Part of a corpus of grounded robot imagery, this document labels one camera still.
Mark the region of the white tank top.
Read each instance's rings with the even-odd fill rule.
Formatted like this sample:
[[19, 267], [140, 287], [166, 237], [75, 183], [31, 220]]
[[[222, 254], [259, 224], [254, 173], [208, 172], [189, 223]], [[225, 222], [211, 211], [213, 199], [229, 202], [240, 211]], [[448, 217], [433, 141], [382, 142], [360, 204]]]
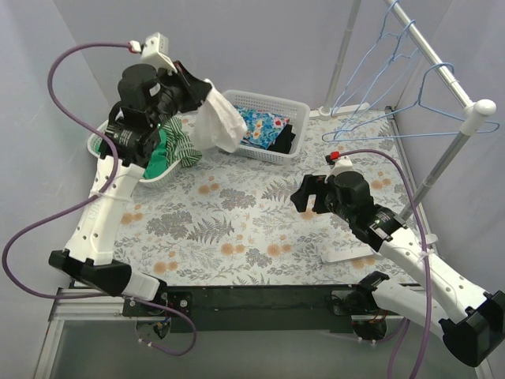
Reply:
[[204, 82], [211, 89], [196, 114], [191, 141], [200, 151], [220, 148], [235, 152], [247, 132], [245, 120], [209, 79]]

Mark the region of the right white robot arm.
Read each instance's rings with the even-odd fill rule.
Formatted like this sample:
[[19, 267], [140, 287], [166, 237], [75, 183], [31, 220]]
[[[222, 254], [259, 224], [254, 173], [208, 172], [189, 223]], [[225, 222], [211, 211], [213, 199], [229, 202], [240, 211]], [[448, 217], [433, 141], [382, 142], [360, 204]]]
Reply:
[[439, 256], [424, 254], [414, 232], [389, 208], [375, 203], [360, 173], [335, 168], [330, 175], [307, 174], [290, 199], [298, 212], [305, 212], [310, 196], [315, 197], [313, 212], [331, 212], [347, 222], [359, 241], [393, 261], [425, 289], [411, 291], [374, 271], [346, 297], [349, 306], [370, 314], [389, 310], [428, 325], [449, 352], [470, 367], [479, 366], [503, 342], [504, 293], [490, 294]]

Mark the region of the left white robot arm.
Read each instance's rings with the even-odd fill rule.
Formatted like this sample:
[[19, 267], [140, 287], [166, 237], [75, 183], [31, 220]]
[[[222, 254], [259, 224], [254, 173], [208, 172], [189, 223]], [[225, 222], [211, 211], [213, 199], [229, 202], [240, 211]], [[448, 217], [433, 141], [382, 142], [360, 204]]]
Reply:
[[177, 113], [197, 110], [210, 90], [180, 62], [173, 69], [141, 63], [123, 71], [120, 100], [99, 129], [91, 203], [65, 247], [51, 252], [51, 267], [110, 296], [140, 298], [152, 316], [166, 310], [168, 297], [160, 291], [165, 283], [115, 260], [114, 244], [125, 205], [159, 145], [159, 127]]

